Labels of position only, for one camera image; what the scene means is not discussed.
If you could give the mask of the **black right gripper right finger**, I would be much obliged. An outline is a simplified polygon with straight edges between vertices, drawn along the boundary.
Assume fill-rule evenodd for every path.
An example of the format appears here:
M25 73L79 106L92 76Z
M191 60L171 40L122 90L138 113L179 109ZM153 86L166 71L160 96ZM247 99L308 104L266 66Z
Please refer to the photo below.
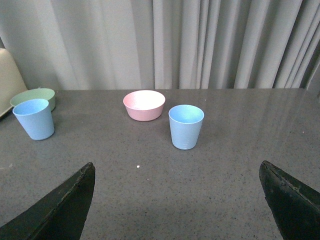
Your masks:
M320 193L279 167L263 161L259 179L284 240L320 238Z

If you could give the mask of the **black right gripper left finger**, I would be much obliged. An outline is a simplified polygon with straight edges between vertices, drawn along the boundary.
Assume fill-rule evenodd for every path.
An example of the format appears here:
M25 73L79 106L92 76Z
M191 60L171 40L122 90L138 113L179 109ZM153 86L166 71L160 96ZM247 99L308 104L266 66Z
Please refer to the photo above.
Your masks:
M95 187L93 163L84 165L29 209L0 228L2 240L78 240Z

